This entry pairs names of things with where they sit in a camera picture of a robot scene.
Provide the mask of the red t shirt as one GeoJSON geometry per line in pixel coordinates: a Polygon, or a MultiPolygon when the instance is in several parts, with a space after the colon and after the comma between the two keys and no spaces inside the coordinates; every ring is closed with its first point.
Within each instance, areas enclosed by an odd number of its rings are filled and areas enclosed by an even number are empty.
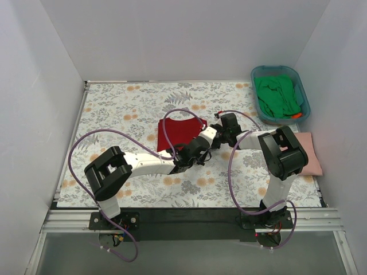
{"type": "MultiPolygon", "coordinates": [[[[167,136],[173,146],[177,144],[189,144],[201,132],[202,125],[195,118],[187,120],[173,120],[166,118],[165,129],[167,136]]],[[[158,123],[157,152],[167,150],[170,146],[163,133],[163,120],[158,123]]]]}

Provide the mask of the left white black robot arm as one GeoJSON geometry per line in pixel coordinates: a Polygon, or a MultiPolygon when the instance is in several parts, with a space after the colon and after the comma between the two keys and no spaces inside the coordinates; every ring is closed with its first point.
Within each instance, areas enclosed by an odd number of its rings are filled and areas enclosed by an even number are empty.
{"type": "Polygon", "coordinates": [[[211,142],[197,137],[187,145],[163,150],[158,156],[123,152],[118,146],[109,148],[84,169],[94,198],[104,213],[102,222],[109,229],[121,225],[117,193],[129,178],[183,173],[195,163],[203,165],[210,147],[211,142]]]}

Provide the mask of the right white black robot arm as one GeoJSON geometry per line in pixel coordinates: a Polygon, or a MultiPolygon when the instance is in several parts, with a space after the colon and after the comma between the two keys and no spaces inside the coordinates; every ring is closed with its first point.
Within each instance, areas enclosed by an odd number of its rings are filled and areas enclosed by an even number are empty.
{"type": "Polygon", "coordinates": [[[288,193],[297,175],[309,162],[305,149],[288,126],[273,131],[243,131],[234,113],[220,111],[215,114],[218,119],[211,127],[217,130],[213,148],[228,144],[233,148],[229,167],[228,183],[233,202],[239,208],[240,220],[248,226],[280,226],[282,220],[291,220],[287,210],[288,193]],[[249,211],[240,207],[232,190],[232,162],[234,154],[239,150],[259,150],[262,152],[270,182],[258,211],[249,211]]]}

